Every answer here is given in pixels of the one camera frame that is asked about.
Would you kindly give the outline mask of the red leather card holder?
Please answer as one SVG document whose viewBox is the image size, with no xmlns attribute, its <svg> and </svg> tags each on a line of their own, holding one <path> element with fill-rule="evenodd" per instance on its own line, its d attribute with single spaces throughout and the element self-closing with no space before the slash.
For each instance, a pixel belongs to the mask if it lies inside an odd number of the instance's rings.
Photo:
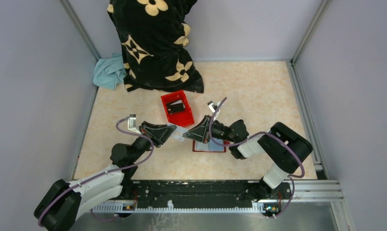
<svg viewBox="0 0 387 231">
<path fill-rule="evenodd" d="M 225 153 L 226 147 L 217 145 L 213 141 L 209 141 L 208 143 L 193 141 L 192 151 L 202 153 Z"/>
</svg>

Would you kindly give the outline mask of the white credit card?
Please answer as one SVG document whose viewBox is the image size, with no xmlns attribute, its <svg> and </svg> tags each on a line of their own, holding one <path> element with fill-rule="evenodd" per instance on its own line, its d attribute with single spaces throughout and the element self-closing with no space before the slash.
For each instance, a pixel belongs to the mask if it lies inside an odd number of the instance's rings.
<svg viewBox="0 0 387 231">
<path fill-rule="evenodd" d="M 183 134 L 186 133 L 188 129 L 178 125 L 175 125 L 175 126 L 176 126 L 176 129 L 173 131 L 170 137 L 178 141 L 184 141 L 185 137 L 183 136 Z"/>
</svg>

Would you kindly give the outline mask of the black VIP credit card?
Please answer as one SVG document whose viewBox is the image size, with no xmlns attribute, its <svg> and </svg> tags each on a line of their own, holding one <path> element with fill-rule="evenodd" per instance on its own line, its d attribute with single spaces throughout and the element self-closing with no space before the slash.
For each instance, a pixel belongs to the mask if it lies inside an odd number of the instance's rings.
<svg viewBox="0 0 387 231">
<path fill-rule="evenodd" d="M 181 113 L 185 110 L 185 105 L 182 101 L 170 102 L 167 103 L 165 106 L 169 115 Z"/>
</svg>

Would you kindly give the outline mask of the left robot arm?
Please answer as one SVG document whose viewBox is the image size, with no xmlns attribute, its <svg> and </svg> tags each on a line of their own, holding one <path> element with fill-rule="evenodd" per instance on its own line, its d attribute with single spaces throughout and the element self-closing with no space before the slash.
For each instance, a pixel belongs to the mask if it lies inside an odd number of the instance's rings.
<svg viewBox="0 0 387 231">
<path fill-rule="evenodd" d="M 111 150 L 111 164 L 89 177 L 66 182 L 60 179 L 52 184 L 34 211 L 40 227 L 49 231 L 67 231 L 83 214 L 99 204 L 120 197 L 128 199 L 134 194 L 132 176 L 138 165 L 161 147 L 174 133 L 177 126 L 154 125 L 144 121 L 138 133 L 116 128 L 135 136 L 132 144 L 117 143 Z"/>
</svg>

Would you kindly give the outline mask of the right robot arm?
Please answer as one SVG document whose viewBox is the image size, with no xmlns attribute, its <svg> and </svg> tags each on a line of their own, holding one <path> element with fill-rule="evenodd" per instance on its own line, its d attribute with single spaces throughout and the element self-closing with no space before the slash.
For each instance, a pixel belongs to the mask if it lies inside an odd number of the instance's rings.
<svg viewBox="0 0 387 231">
<path fill-rule="evenodd" d="M 207 115 L 197 126 L 185 132 L 183 137 L 201 143 L 213 141 L 219 146 L 228 147 L 236 159 L 248 159 L 266 153 L 273 165 L 259 183 L 260 192 L 265 198 L 273 198 L 279 192 L 283 180 L 298 168 L 303 176 L 305 169 L 302 162 L 313 151 L 309 141 L 281 122 L 275 123 L 268 132 L 250 136 L 242 119 L 226 126 L 217 120 L 212 122 Z"/>
</svg>

